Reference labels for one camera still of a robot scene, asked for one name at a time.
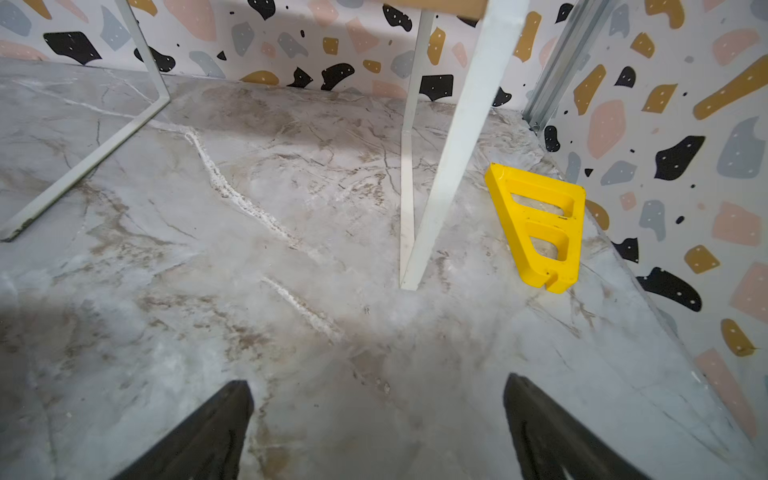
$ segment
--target yellow plastic object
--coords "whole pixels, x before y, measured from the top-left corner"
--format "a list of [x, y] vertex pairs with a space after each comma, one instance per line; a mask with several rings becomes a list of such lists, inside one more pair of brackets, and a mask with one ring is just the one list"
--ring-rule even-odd
[[[485, 183], [523, 281], [536, 287], [546, 283], [552, 293], [563, 293], [576, 283], [584, 225], [584, 188], [499, 164], [491, 164], [485, 173]], [[560, 207], [563, 215], [521, 205], [512, 194]], [[558, 248], [558, 258], [539, 255], [531, 237], [553, 243]]]

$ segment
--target hole in yellow object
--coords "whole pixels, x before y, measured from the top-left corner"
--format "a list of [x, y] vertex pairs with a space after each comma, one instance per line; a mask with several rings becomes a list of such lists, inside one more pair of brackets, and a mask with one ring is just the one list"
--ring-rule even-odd
[[[526, 222], [525, 230], [532, 239], [537, 240], [531, 240], [531, 242], [533, 243], [536, 253], [539, 255], [561, 262], [568, 258], [568, 235], [566, 235], [563, 230], [537, 222]], [[546, 243], [549, 243], [554, 247], [554, 252], [551, 247], [546, 245]]]
[[516, 180], [512, 176], [503, 179], [503, 182], [505, 183], [508, 192], [525, 192], [532, 200], [537, 200], [561, 208], [562, 214], [566, 217], [571, 217], [574, 213], [573, 197], [561, 191]]
[[555, 215], [564, 215], [563, 209], [557, 205], [550, 204], [541, 200], [534, 200], [533, 198], [524, 197], [523, 195], [512, 194], [512, 200], [518, 204], [525, 205], [526, 207], [535, 208], [543, 212], [549, 212]]
[[554, 243], [536, 237], [531, 237], [531, 243], [533, 243], [533, 249], [536, 250], [536, 253], [542, 257], [558, 259], [558, 247]]

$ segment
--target black blob shape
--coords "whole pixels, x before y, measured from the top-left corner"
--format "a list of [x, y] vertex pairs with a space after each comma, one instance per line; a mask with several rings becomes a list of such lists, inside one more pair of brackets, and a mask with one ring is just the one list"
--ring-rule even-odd
[[322, 73], [323, 86], [320, 87], [320, 90], [332, 90], [341, 80], [355, 73], [355, 69], [348, 63], [337, 63], [336, 65], [326, 68]]
[[507, 92], [503, 91], [501, 87], [499, 87], [498, 91], [496, 92], [496, 98], [493, 99], [493, 106], [501, 107], [503, 104], [507, 103], [511, 98], [512, 98], [512, 94], [508, 94]]
[[616, 83], [614, 83], [614, 85], [618, 85], [620, 87], [632, 88], [636, 80], [637, 80], [637, 76], [634, 73], [634, 68], [624, 67], [624, 69], [621, 71], [621, 74], [619, 75], [619, 78], [616, 80]]
[[[152, 52], [152, 58], [154, 58], [154, 63], [157, 64], [157, 69], [159, 71], [171, 71], [176, 66], [176, 60], [174, 60], [173, 57], [163, 55], [152, 47], [149, 47], [149, 49]], [[138, 48], [134, 48], [134, 56], [139, 60], [144, 61], [141, 59], [141, 54], [139, 53]]]
[[435, 101], [453, 95], [453, 75], [424, 75], [419, 93]]
[[248, 0], [248, 5], [253, 10], [259, 12], [261, 18], [267, 20], [272, 15], [275, 15], [275, 1], [274, 0]]
[[58, 55], [64, 55], [85, 65], [91, 60], [100, 60], [101, 55], [82, 31], [44, 33], [45, 43]]
[[456, 15], [456, 18], [458, 18], [459, 20], [461, 20], [462, 22], [466, 23], [467, 25], [469, 25], [472, 28], [475, 28], [475, 27], [478, 26], [478, 20], [473, 20], [471, 18], [466, 18], [466, 17], [459, 17], [458, 15]]
[[654, 267], [650, 275], [637, 277], [637, 281], [646, 292], [665, 296], [694, 312], [701, 311], [701, 297], [696, 289], [658, 266]]
[[640, 262], [640, 247], [637, 245], [637, 238], [624, 239], [621, 243], [614, 243], [614, 247], [621, 258], [635, 263]]
[[564, 21], [566, 18], [568, 18], [568, 15], [571, 13], [571, 10], [574, 9], [574, 6], [570, 3], [564, 3], [563, 5], [560, 5], [560, 11], [558, 12], [558, 19], [554, 21], [554, 23], [560, 23]]
[[688, 135], [679, 144], [656, 154], [656, 174], [654, 178], [675, 180], [683, 174], [694, 156], [701, 148], [706, 137]]
[[308, 84], [312, 83], [312, 80], [314, 80], [314, 78], [310, 77], [301, 68], [296, 67], [296, 70], [293, 71], [293, 83], [288, 85], [288, 86], [289, 87], [296, 87], [296, 88], [304, 88]]
[[411, 28], [413, 28], [411, 18], [397, 8], [385, 3], [382, 5], [382, 11], [384, 12], [384, 18], [386, 18], [390, 27], [402, 27], [405, 31], [411, 31]]
[[560, 142], [558, 142], [558, 129], [553, 125], [547, 125], [544, 129], [544, 146], [547, 151], [560, 150]]

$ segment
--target patterned wall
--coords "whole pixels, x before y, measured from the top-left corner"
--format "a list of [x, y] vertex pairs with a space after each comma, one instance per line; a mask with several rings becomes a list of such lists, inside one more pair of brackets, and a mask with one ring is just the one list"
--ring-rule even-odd
[[545, 146], [664, 320], [768, 451], [768, 2], [612, 13]]
[[[162, 71], [405, 97], [419, 11], [364, 0], [130, 0]], [[494, 105], [522, 109], [571, 12], [531, 0]], [[0, 0], [0, 55], [140, 69], [112, 0]], [[476, 22], [438, 14], [422, 90], [456, 102]]]

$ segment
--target pink blob shape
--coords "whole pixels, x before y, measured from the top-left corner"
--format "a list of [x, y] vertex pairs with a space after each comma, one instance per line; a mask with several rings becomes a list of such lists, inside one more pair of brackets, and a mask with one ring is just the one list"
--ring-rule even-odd
[[730, 305], [768, 323], [768, 265], [755, 262], [750, 266], [733, 291]]
[[339, 17], [339, 12], [328, 0], [312, 0], [306, 6], [310, 7], [312, 15], [315, 16], [315, 22], [321, 27], [331, 25]]
[[621, 208], [625, 210], [632, 210], [637, 205], [637, 198], [634, 197], [634, 192], [627, 192], [619, 197], [621, 200]]
[[549, 55], [552, 55], [552, 49], [554, 48], [554, 44], [558, 42], [558, 38], [560, 37], [554, 37], [550, 41], [544, 44], [543, 47], [541, 47], [541, 51], [538, 53], [538, 62], [541, 64], [542, 67], [544, 67], [547, 64], [547, 60], [549, 60]]
[[453, 55], [456, 57], [456, 60], [458, 60], [458, 64], [462, 66], [462, 68], [467, 67], [467, 51], [464, 49], [464, 44], [459, 42], [456, 45], [453, 45], [453, 48], [451, 48], [451, 51], [453, 52]]
[[164, 0], [164, 4], [195, 38], [216, 41], [216, 23], [210, 0]]
[[264, 42], [261, 44], [261, 53], [265, 54], [269, 58], [275, 58], [277, 56], [277, 50], [274, 45]]
[[405, 98], [406, 93], [399, 85], [379, 80], [373, 81], [373, 94], [376, 97]]
[[715, 349], [708, 349], [694, 360], [707, 380], [712, 384], [717, 395], [723, 400], [725, 406], [730, 410], [736, 423], [751, 439], [757, 435], [757, 423], [752, 407], [746, 401], [741, 392], [739, 383], [731, 375], [728, 367], [723, 361], [723, 357]]
[[17, 58], [18, 60], [48, 60], [48, 57], [32, 47], [6, 40], [0, 40], [0, 57]]
[[360, 23], [360, 19], [355, 17], [346, 23], [346, 32], [349, 33], [349, 38], [352, 39], [352, 46], [355, 47], [357, 53], [363, 53], [368, 51], [379, 44], [379, 39]]
[[760, 217], [736, 204], [723, 202], [712, 226], [712, 238], [757, 247], [762, 231]]
[[81, 19], [83, 22], [88, 23], [88, 17], [85, 16], [85, 13], [81, 9], [78, 8], [77, 5], [75, 5], [72, 0], [56, 0], [56, 2], [61, 5], [62, 7], [66, 8], [72, 14]]
[[621, 140], [626, 130], [623, 101], [611, 100], [598, 105], [592, 111], [592, 117], [589, 120], [587, 138], [589, 153], [592, 157], [599, 159]]
[[701, 3], [704, 5], [704, 11], [708, 12], [723, 2], [725, 2], [725, 0], [703, 0]]
[[760, 36], [754, 28], [731, 30], [715, 40], [712, 44], [712, 53], [717, 63], [725, 66], [758, 41]]

